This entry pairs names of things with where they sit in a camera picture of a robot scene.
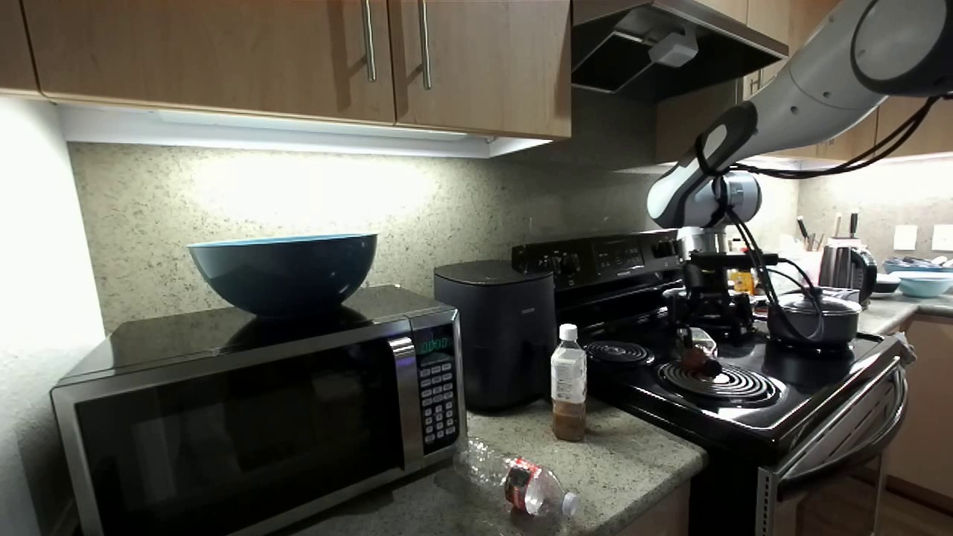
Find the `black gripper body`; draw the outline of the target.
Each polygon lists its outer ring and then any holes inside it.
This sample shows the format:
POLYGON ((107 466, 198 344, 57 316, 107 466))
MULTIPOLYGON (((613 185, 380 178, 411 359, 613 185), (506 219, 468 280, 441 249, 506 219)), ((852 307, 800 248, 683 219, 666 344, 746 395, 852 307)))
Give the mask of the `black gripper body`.
POLYGON ((742 343, 753 329, 752 298, 728 285, 728 268, 704 268, 692 259, 683 268, 683 318, 719 343, 742 343))

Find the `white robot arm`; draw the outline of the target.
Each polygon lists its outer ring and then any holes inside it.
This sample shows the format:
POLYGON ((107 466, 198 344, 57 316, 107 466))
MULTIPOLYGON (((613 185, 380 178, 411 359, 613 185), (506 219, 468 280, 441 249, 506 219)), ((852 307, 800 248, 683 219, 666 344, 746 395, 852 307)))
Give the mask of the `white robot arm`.
POLYGON ((648 210, 661 227, 733 222, 768 294, 776 338, 849 343, 858 328, 852 307, 825 304, 817 289, 809 289, 803 304, 777 298, 764 249, 749 231, 749 219, 759 210, 759 185, 737 182, 731 170, 752 155, 831 140, 868 119, 887 94, 920 97, 920 108, 887 137, 835 170, 870 167, 901 149, 950 88, 953 0, 840 0, 765 88, 695 137, 686 157, 649 188, 648 210))

